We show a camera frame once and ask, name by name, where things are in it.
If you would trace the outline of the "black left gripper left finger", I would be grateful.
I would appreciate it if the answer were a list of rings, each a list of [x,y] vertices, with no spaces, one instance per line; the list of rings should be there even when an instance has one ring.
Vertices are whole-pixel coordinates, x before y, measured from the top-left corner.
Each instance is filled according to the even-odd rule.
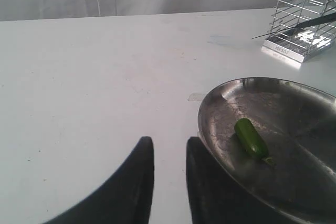
[[[148,223],[153,188],[153,141],[143,136],[96,191],[49,223]]]

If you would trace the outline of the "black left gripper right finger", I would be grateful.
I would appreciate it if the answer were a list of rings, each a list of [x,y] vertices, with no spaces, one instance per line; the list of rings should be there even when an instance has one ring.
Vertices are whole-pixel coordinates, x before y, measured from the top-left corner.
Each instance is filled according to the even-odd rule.
[[[292,223],[242,189],[198,137],[187,141],[186,184],[193,223]]]

